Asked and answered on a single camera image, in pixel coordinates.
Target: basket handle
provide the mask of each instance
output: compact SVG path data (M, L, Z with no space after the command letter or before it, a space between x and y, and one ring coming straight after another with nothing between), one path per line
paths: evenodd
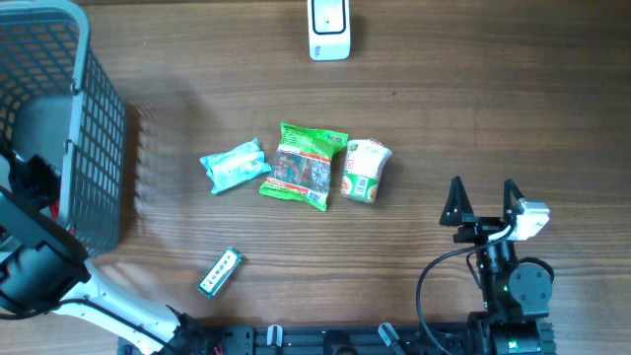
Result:
M37 0L0 3L0 14L14 11L61 11L72 18L79 29L77 55L70 89L77 95L83 89L83 77L90 49L90 21L83 9L68 0Z

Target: snack bag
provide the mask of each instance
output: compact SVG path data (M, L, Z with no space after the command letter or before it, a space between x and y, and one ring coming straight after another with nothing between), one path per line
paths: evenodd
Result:
M281 123L272 172L260 193L309 202L326 210L331 183L331 159L346 146L348 134Z
M199 162L206 168L206 175L215 182L212 193L225 191L271 170L256 138L228 153L202 157Z

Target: small green box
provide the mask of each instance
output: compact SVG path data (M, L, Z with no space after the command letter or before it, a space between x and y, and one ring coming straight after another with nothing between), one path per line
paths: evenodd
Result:
M227 248L197 285L199 292L208 298L214 297L224 285L224 282L230 277L230 274L237 268L241 259L242 255L238 251L233 248Z

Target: white device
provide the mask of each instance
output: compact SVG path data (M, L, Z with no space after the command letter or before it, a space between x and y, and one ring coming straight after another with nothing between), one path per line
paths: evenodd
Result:
M548 216L550 209L543 201L526 200L522 197L517 201L517 208L518 211L510 212L517 214L517 221L515 229L508 237L509 241L526 241L528 238L536 236L550 220ZM511 227L506 227L504 231L490 235L489 241L504 237L510 229Z
M307 0L309 53L313 60L346 59L351 53L348 0Z
M101 274L89 261L86 261L86 267L92 276L90 280L86 283L77 283L61 301L87 299L135 325L142 326L165 342L174 337L175 330L180 324L177 316L167 305L154 303L130 293ZM156 340L88 306L67 304L54 312L87 320L107 329L130 341L143 354L152 354L163 348Z

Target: green label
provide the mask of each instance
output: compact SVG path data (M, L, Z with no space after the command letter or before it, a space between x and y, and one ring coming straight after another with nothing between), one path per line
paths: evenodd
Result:
M299 148L301 152L316 154L332 159L335 153L346 147L348 134L324 129L298 127L281 123L281 145Z
M375 200L379 181L372 177L344 173L342 178L342 194L360 199Z

